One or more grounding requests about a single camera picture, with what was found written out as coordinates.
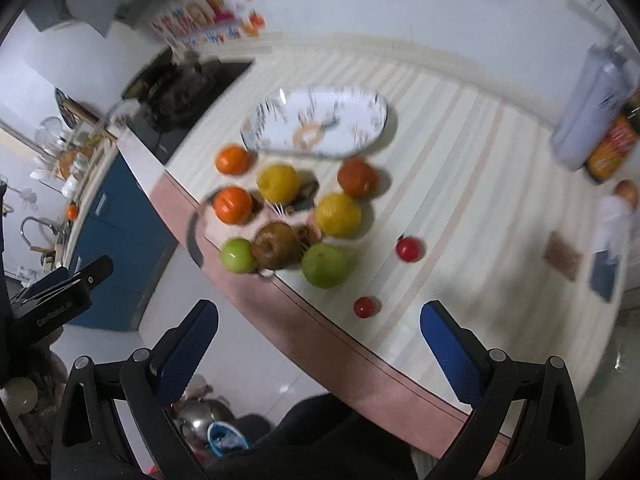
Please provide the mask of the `colourful letter poster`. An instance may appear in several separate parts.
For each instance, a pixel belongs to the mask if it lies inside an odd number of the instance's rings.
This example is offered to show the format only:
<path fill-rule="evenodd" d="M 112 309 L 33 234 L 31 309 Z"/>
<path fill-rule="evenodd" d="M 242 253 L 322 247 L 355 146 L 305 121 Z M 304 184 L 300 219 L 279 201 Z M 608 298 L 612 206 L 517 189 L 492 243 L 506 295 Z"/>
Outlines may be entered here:
<path fill-rule="evenodd" d="M 168 0 L 149 25 L 174 49 L 256 38 L 266 27 L 256 0 Z"/>

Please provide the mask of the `large green apple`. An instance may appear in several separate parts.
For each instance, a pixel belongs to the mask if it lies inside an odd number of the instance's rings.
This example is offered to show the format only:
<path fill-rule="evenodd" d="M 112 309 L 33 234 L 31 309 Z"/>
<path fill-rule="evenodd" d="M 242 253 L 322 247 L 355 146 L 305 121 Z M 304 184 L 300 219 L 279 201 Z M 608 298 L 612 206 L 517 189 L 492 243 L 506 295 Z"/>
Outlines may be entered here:
<path fill-rule="evenodd" d="M 300 265 L 307 282 L 324 289 L 341 285 L 349 271 L 343 249 L 326 243 L 312 245 L 305 252 Z"/>

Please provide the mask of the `small green apple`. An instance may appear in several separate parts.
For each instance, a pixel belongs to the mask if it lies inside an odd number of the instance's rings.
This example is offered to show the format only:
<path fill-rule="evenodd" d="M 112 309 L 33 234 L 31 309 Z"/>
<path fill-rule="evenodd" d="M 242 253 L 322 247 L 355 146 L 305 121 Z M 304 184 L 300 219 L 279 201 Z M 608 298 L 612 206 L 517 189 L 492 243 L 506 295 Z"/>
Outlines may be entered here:
<path fill-rule="evenodd" d="M 220 260 L 222 266 L 234 274 L 253 273 L 257 269 L 252 245 L 243 237 L 226 240 L 220 250 Z"/>

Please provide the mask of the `dark orange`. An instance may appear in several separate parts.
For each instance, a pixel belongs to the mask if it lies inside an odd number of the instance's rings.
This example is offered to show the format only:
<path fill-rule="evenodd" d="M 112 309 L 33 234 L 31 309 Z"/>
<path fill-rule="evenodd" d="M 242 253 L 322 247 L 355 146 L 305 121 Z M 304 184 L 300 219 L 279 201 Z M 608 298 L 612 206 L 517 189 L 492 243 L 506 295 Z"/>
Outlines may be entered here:
<path fill-rule="evenodd" d="M 347 195 L 369 198 L 378 190 L 378 172 L 363 159 L 350 158 L 338 170 L 337 182 Z"/>

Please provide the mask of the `striped cat placemat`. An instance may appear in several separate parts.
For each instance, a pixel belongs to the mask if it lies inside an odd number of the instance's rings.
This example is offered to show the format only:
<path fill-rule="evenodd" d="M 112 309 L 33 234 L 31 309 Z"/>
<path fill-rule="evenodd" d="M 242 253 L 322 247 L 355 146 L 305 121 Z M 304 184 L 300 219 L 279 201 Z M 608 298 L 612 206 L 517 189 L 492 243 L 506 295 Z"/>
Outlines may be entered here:
<path fill-rule="evenodd" d="M 213 158 L 235 141 L 266 94 L 307 84 L 364 84 L 390 100 L 388 131 L 370 161 L 383 191 L 363 208 L 344 248 L 352 270 L 321 289 L 298 271 L 272 278 L 225 271 L 218 250 L 235 234 L 209 195 L 224 185 Z M 203 117 L 153 185 L 151 200 L 203 271 L 243 315 L 308 375 L 360 413 L 432 454 L 465 421 L 418 327 L 424 302 L 441 301 L 490 348 L 514 359 L 562 358 L 578 396 L 591 385 L 618 304 L 590 288 L 591 242 L 608 188 L 553 159 L 550 131 L 505 96 L 369 51 L 271 49 Z M 544 262 L 552 231 L 582 253 L 576 281 Z M 413 263 L 395 245 L 415 236 Z M 360 297 L 378 302 L 357 318 Z"/>

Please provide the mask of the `black gas stove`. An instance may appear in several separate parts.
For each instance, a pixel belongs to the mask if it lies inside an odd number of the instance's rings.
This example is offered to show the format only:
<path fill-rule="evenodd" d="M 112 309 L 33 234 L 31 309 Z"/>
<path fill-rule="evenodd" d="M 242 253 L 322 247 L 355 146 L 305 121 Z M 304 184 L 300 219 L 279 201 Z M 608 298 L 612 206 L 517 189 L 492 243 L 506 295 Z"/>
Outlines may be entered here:
<path fill-rule="evenodd" d="M 166 48 L 145 65 L 122 92 L 139 109 L 129 129 L 163 164 L 189 131 L 232 84 L 250 69 L 251 60 L 178 62 Z"/>

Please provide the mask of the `orange label jar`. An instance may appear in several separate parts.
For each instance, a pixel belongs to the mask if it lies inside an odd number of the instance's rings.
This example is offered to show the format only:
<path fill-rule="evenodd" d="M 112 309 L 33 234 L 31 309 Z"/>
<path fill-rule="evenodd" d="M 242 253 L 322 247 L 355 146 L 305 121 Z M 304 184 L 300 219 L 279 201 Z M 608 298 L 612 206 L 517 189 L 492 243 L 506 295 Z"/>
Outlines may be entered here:
<path fill-rule="evenodd" d="M 602 183 L 626 162 L 639 142 L 639 102 L 629 99 L 592 150 L 585 167 L 592 180 Z"/>

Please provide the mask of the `yellow lemon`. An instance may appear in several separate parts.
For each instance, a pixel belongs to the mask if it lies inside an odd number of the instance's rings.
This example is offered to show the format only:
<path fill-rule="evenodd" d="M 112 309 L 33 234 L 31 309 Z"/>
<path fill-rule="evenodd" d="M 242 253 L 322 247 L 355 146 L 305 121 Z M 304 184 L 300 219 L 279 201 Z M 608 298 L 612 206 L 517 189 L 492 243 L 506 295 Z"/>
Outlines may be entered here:
<path fill-rule="evenodd" d="M 362 211 L 353 198 L 343 193 L 324 196 L 314 210 L 314 221 L 326 235 L 345 238 L 360 228 Z"/>
<path fill-rule="evenodd" d="M 288 205 L 296 199 L 300 190 L 300 177 L 297 171 L 287 164 L 266 167 L 256 183 L 262 198 L 272 204 Z"/>

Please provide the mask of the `small orange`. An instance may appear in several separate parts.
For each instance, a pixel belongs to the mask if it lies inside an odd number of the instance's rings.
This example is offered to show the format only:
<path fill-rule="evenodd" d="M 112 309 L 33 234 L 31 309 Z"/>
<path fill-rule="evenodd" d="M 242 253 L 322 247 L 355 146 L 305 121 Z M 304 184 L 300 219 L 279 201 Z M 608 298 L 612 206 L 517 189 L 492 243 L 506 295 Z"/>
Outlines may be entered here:
<path fill-rule="evenodd" d="M 225 224 L 244 224 L 252 218 L 253 197 L 244 188 L 227 186 L 213 199 L 216 217 Z"/>
<path fill-rule="evenodd" d="M 253 156 L 239 144 L 229 144 L 222 148 L 215 157 L 215 167 L 221 174 L 240 176 L 250 169 Z"/>

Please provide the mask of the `brown russet apple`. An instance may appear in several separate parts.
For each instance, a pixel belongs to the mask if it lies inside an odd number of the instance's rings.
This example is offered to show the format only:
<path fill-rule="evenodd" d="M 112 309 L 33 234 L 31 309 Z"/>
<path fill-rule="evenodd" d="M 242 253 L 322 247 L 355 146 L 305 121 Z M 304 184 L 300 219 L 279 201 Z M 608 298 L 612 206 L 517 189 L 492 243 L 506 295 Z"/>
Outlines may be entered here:
<path fill-rule="evenodd" d="M 250 243 L 250 251 L 262 269 L 281 270 L 298 263 L 303 255 L 296 231 L 284 222 L 263 226 Z"/>

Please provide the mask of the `cherry tomato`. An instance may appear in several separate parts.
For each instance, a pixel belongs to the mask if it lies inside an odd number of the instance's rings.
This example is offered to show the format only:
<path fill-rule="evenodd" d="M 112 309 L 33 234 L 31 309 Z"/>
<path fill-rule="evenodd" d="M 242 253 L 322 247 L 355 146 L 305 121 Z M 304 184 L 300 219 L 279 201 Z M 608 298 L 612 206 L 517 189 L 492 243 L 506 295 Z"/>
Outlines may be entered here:
<path fill-rule="evenodd" d="M 360 297 L 352 306 L 352 310 L 354 310 L 354 315 L 357 318 L 372 318 L 378 313 L 378 302 L 372 297 Z"/>
<path fill-rule="evenodd" d="M 413 263 L 423 257 L 424 248 L 422 242 L 415 236 L 401 236 L 396 242 L 395 252 L 400 260 Z"/>

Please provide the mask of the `floral oval plate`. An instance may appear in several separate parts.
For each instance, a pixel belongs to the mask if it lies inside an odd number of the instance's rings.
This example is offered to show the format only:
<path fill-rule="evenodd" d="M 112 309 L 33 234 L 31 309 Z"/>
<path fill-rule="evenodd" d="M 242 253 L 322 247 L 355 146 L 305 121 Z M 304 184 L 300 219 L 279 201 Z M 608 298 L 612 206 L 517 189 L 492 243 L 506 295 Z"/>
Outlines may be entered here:
<path fill-rule="evenodd" d="M 240 128 L 251 152 L 344 159 L 382 136 L 388 105 L 378 92 L 354 86 L 278 89 Z"/>

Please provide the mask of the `grey cylindrical container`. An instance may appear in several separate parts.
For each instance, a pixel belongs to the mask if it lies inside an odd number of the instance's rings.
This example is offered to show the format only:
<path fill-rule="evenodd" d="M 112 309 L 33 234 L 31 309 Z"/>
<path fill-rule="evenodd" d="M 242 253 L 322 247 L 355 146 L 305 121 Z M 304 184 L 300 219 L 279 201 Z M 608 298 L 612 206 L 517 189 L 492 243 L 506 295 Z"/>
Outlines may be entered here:
<path fill-rule="evenodd" d="M 568 171 L 584 166 L 631 95 L 628 55 L 621 44 L 589 48 L 577 84 L 550 138 L 555 161 Z"/>

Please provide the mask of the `lower cherry tomato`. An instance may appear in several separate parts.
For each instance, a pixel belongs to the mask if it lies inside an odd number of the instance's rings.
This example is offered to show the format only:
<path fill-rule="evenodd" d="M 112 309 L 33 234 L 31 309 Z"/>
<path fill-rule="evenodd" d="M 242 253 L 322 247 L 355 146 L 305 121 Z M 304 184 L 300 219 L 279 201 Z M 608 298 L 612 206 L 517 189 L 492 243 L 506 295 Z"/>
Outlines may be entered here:
<path fill-rule="evenodd" d="M 352 310 L 354 310 L 354 315 L 357 318 L 372 318 L 378 313 L 378 302 L 372 297 L 360 297 L 352 306 Z"/>

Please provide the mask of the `brown square coaster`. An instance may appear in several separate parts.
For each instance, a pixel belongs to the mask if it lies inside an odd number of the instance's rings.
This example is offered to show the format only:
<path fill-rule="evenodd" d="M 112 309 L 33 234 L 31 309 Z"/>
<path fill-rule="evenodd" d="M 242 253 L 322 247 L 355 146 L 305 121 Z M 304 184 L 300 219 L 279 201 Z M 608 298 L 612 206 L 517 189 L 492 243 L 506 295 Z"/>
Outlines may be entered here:
<path fill-rule="evenodd" d="M 582 253 L 564 240 L 558 231 L 550 233 L 542 258 L 548 266 L 557 270 L 564 278 L 571 282 L 576 281 L 582 263 Z"/>

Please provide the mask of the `blue cabinet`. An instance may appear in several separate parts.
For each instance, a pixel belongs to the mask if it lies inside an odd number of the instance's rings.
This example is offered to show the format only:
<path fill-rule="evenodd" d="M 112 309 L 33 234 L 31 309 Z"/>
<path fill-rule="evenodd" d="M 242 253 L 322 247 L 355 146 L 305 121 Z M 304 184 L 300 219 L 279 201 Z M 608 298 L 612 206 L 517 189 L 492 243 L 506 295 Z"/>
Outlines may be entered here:
<path fill-rule="evenodd" d="M 67 265 L 75 272 L 107 255 L 114 271 L 91 292 L 91 307 L 70 322 L 97 330 L 136 330 L 176 246 L 125 159 L 116 157 L 91 202 Z"/>

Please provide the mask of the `upper cherry tomato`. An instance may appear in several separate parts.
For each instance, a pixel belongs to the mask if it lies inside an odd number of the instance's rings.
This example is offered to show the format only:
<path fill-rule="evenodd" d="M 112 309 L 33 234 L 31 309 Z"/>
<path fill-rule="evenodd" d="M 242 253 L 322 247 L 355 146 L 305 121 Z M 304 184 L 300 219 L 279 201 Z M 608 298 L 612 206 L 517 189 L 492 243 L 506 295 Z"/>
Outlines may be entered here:
<path fill-rule="evenodd" d="M 413 263 L 423 257 L 424 248 L 422 242 L 415 236 L 401 236 L 396 242 L 395 252 L 400 260 Z"/>

